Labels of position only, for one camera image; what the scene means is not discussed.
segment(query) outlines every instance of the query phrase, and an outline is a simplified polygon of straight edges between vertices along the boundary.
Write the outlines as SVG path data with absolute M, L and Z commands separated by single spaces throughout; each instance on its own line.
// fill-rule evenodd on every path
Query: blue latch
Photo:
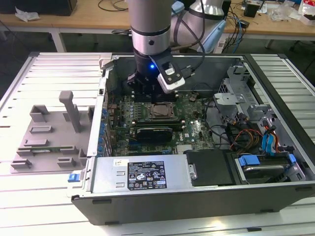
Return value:
M 291 161 L 291 163 L 293 164 L 294 162 L 296 162 L 295 156 L 293 154 L 289 154 L 289 159 Z
M 256 155 L 244 155 L 238 158 L 241 166 L 246 165 L 259 165 L 260 161 Z
M 69 174 L 68 182 L 69 183 L 80 182 L 80 174 Z

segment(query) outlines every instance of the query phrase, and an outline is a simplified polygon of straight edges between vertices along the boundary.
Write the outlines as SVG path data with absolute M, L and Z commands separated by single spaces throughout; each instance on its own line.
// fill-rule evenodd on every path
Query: metal screw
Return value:
M 189 175 L 190 175 L 190 178 L 191 178 L 192 180 L 197 179 L 197 175 L 196 175 L 196 173 L 194 173 L 194 172 L 190 172 L 190 173 L 189 173 Z

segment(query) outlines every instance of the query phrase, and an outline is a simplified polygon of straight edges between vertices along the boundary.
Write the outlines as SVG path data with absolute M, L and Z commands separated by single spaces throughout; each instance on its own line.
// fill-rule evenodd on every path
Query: motherboard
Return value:
M 204 108 L 204 99 L 193 92 L 179 93 L 175 102 L 158 103 L 134 102 L 132 95 L 109 95 L 102 123 L 109 124 L 111 156 L 183 154 L 213 148 Z

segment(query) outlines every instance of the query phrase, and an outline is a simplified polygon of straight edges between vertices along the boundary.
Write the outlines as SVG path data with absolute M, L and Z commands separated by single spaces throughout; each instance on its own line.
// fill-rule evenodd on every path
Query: power cable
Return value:
M 203 39 L 203 36 L 205 35 L 205 30 L 206 30 L 206 18 L 205 18 L 205 8 L 204 8 L 203 1 L 200 0 L 200 3 L 201 3 L 201 10 L 202 10 L 202 33 L 201 33 L 201 36 L 194 43 L 171 48 L 172 51 L 191 48 L 194 45 L 198 44 Z
M 201 39 L 203 38 L 204 34 L 205 34 L 205 11 L 204 11 L 204 5 L 202 0 L 200 0 L 201 2 L 201 8 L 202 8 L 202 13 L 203 13 L 203 28 L 202 28 L 202 34 L 201 37 L 198 38 L 197 35 L 192 31 L 192 29 L 188 26 L 188 24 L 183 20 L 183 18 L 181 18 L 181 22 L 183 23 L 183 25 L 186 27 L 186 29 L 192 34 L 192 36 L 194 37 L 194 39 L 196 40 L 196 44 L 199 44 L 201 51 L 202 51 L 202 57 L 201 60 L 197 63 L 197 65 L 195 65 L 194 67 L 191 68 L 191 71 L 194 72 L 199 66 L 202 65 L 205 57 L 206 57 L 206 51 L 204 46 L 201 43 Z M 176 15 L 177 18 L 179 18 L 178 13 L 175 12 L 175 10 L 172 8 L 172 12 Z
M 115 10 L 112 10 L 112 9 L 106 9 L 104 7 L 101 7 L 100 4 L 103 2 L 104 0 L 101 0 L 99 3 L 98 3 L 98 7 L 104 11 L 110 11 L 110 12 L 116 12 L 116 11 L 127 11 L 128 8 L 121 8 L 121 7 L 118 7 L 116 6 L 117 3 L 123 1 L 123 0 L 119 0 L 119 1 L 116 1 L 116 2 L 112 2 L 112 0 L 110 0 L 110 3 L 112 4 L 112 6 L 115 8 Z

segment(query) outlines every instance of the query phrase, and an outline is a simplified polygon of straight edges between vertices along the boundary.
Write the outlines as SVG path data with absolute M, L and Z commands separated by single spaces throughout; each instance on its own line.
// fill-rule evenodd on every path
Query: green circuit board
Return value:
M 130 96 L 118 99 L 119 103 L 113 106 L 109 104 L 112 156 L 179 154 L 178 145 L 191 145 L 192 149 L 214 148 L 214 141 L 203 119 L 204 104 L 194 96 L 191 92 L 180 93 L 176 102 L 158 103 L 159 110 L 151 103 L 136 103 Z M 163 124 L 157 124 L 158 121 L 163 121 Z M 168 121 L 171 124 L 178 121 L 181 128 L 180 131 L 173 130 L 170 142 L 148 144 L 137 141 L 137 129 L 168 127 Z M 135 123 L 142 122 L 145 124 L 141 127 L 135 126 Z

